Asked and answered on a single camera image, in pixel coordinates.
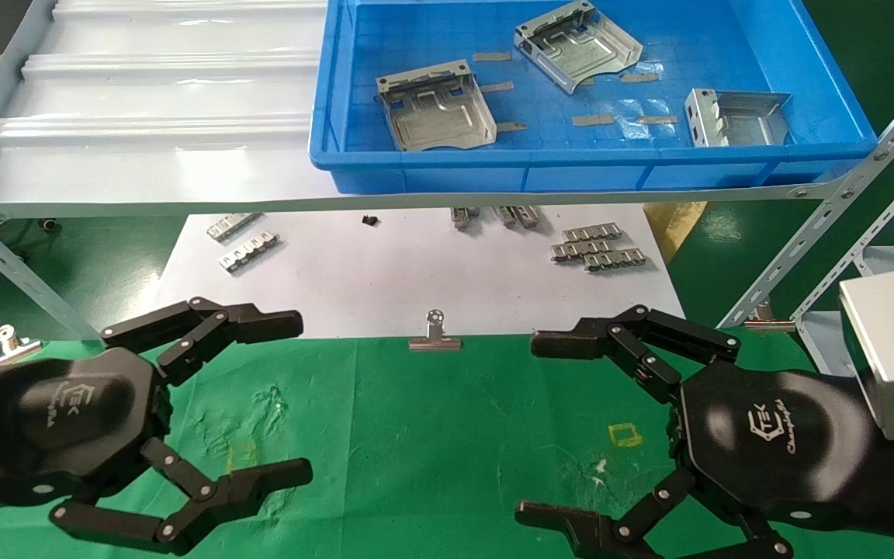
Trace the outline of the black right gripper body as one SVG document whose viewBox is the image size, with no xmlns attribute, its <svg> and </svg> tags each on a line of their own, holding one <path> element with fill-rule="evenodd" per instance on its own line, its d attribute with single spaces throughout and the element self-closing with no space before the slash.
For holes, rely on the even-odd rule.
<svg viewBox="0 0 894 559">
<path fill-rule="evenodd" d="M 675 411 L 693 498 L 725 523 L 759 514 L 833 531 L 858 517 L 880 432 L 854 380 L 716 362 L 681 383 Z"/>
</svg>

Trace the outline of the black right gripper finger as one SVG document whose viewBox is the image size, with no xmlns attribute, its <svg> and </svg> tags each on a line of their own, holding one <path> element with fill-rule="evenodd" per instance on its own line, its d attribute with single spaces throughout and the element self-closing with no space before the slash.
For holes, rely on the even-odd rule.
<svg viewBox="0 0 894 559">
<path fill-rule="evenodd" d="M 679 467 L 643 496 L 623 518 L 574 507 L 521 500 L 517 523 L 560 532 L 576 558 L 660 558 L 646 535 L 699 486 L 699 479 Z M 792 545 L 756 512 L 737 514 L 742 543 L 692 554 L 691 558 L 792 558 Z"/>
<path fill-rule="evenodd" d="M 613 318 L 581 318 L 568 332 L 533 332 L 532 354 L 544 359 L 610 359 L 657 403 L 674 404 L 681 373 L 653 348 L 703 365 L 734 363 L 740 341 L 657 309 L 635 305 Z"/>
</svg>

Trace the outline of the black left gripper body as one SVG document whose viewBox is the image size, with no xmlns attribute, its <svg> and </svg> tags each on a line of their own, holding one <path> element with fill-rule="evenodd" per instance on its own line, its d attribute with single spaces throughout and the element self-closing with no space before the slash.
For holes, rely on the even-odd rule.
<svg viewBox="0 0 894 559">
<path fill-rule="evenodd" d="M 140 449 L 171 427 L 169 390 L 125 348 L 0 366 L 0 507 L 110 498 L 148 468 Z"/>
</svg>

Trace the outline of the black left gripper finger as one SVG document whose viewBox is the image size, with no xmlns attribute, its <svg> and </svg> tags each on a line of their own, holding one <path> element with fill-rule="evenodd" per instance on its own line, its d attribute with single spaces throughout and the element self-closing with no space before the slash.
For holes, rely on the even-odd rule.
<svg viewBox="0 0 894 559">
<path fill-rule="evenodd" d="M 50 520 L 68 536 L 92 543 L 186 555 L 224 523 L 256 516 L 276 491 L 313 480 L 308 459 L 241 468 L 211 481 L 170 446 L 151 438 L 140 456 L 164 479 L 187 495 L 167 518 L 98 507 L 96 498 L 70 498 L 54 507 Z"/>
<path fill-rule="evenodd" d="M 221 305 L 193 297 L 104 327 L 106 348 L 141 354 L 166 345 L 157 358 L 165 382 L 180 386 L 230 344 L 295 339 L 303 333 L 299 311 L 260 311 L 251 302 Z"/>
</svg>

